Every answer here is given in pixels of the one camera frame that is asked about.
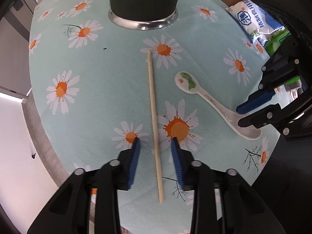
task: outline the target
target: white plastic bag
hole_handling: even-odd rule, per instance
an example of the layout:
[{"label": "white plastic bag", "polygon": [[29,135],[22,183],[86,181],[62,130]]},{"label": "white plastic bag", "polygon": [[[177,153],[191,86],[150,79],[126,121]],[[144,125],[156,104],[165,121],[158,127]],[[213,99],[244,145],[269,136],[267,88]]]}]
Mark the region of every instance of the white plastic bag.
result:
[{"label": "white plastic bag", "polygon": [[283,27],[251,0],[238,2],[226,11],[244,28],[252,43],[263,34],[271,34]]}]

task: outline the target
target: gray floor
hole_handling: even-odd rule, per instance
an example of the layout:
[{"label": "gray floor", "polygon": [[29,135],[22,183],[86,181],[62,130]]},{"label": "gray floor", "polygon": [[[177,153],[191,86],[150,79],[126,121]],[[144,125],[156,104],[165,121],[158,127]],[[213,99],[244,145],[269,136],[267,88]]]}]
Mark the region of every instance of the gray floor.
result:
[{"label": "gray floor", "polygon": [[[36,151],[45,166],[46,170],[54,180],[56,185],[60,187],[69,177],[65,168],[58,159],[46,132],[41,124],[41,119],[35,105],[32,92],[30,92],[25,104],[22,104],[26,125],[32,138]],[[90,221],[94,222],[95,204],[90,205]]]}]

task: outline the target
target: white ceramic spoon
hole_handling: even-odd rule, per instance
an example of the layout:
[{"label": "white ceramic spoon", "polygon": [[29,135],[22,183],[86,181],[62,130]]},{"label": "white ceramic spoon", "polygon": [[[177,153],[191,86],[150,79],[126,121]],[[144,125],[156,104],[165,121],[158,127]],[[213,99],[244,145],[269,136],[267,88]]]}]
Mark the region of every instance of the white ceramic spoon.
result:
[{"label": "white ceramic spoon", "polygon": [[189,93],[197,93],[204,100],[206,100],[225,120],[225,122],[232,128],[237,134],[248,139],[256,140],[261,136],[261,129],[257,129],[254,126],[247,128],[241,128],[238,126],[238,121],[245,115],[235,113],[223,105],[221,105],[216,99],[214,99],[207,91],[200,87],[196,78],[186,71],[180,71],[176,74],[174,81],[180,90]]}]

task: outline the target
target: light blue tablecloth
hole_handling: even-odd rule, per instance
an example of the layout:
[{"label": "light blue tablecloth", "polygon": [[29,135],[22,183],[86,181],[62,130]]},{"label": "light blue tablecloth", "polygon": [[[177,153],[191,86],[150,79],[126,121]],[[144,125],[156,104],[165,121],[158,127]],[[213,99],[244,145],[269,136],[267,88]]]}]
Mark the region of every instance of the light blue tablecloth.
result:
[{"label": "light blue tablecloth", "polygon": [[[178,0],[178,20],[151,31],[114,25],[108,18],[109,7],[109,0],[43,0],[36,7],[29,45],[35,103],[68,172],[77,166],[100,168],[139,136],[142,147],[135,183],[130,191],[119,193],[121,224],[134,234],[183,233],[191,224],[193,192],[177,189],[171,137],[177,136],[182,148],[210,168],[235,168],[252,184],[279,134],[266,126],[258,140],[240,137],[199,95],[179,90],[174,76],[189,71],[222,105],[235,110],[256,90],[269,56],[258,42],[248,42],[220,0]],[[148,49],[154,57],[166,177],[163,205],[157,198],[152,152]],[[288,104],[282,98],[284,91],[268,104]]]}]

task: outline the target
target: chopstick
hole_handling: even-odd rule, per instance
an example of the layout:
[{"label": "chopstick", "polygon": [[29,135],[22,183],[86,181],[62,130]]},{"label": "chopstick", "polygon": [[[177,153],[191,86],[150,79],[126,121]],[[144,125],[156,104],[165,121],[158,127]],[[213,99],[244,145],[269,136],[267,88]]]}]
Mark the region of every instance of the chopstick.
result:
[{"label": "chopstick", "polygon": [[155,151],[155,161],[156,161],[158,194],[159,194],[159,202],[163,203],[163,180],[161,178],[161,163],[160,163],[160,149],[159,149],[159,141],[158,141],[158,127],[157,127],[157,114],[156,114],[155,91],[154,91],[154,76],[153,76],[153,66],[152,66],[152,52],[150,50],[147,52],[147,61],[148,61],[148,68],[149,68],[149,95],[151,99],[152,127],[153,127],[153,135],[154,135],[154,151]]}]

